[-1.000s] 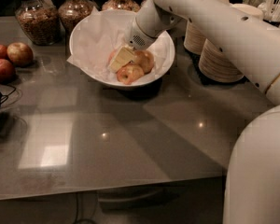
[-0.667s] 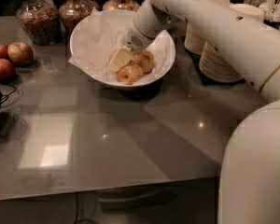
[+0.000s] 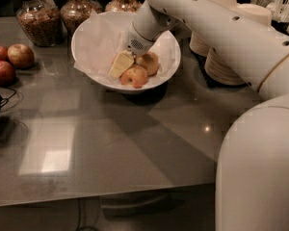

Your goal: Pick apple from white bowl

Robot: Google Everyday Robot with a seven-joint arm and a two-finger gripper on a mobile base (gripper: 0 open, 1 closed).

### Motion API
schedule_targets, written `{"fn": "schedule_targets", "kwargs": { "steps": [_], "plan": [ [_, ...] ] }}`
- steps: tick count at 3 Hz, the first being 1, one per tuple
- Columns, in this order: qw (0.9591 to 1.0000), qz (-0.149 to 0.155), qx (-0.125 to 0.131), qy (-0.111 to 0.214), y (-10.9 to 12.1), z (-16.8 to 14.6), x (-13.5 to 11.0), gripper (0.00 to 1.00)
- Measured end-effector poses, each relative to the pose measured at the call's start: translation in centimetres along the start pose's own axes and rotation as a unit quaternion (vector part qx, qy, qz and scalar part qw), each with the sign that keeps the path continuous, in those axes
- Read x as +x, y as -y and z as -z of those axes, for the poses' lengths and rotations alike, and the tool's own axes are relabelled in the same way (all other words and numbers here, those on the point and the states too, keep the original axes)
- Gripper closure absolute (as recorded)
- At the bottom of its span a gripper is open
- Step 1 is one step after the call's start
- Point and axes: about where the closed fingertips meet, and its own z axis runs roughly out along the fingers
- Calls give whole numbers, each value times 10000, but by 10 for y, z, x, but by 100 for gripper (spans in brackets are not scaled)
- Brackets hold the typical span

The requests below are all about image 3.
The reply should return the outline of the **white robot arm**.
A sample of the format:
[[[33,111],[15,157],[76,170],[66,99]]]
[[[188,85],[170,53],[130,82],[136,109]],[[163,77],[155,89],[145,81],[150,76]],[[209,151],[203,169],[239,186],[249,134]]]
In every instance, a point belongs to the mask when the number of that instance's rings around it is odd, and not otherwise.
[[[211,84],[193,54],[173,83],[115,95],[117,120],[164,122],[163,138],[134,138],[171,184],[120,195],[110,231],[289,231],[289,150],[256,152],[249,143],[264,129],[243,132],[259,102],[248,88]]]

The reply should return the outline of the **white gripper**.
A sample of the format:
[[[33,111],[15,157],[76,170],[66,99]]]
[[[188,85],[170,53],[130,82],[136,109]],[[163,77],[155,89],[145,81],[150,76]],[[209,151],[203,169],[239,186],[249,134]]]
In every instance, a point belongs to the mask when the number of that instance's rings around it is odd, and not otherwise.
[[[130,25],[126,31],[125,45],[127,50],[119,52],[114,58],[110,68],[110,76],[114,79],[119,78],[135,62],[134,55],[145,54],[154,43],[155,41],[143,38],[134,26]]]

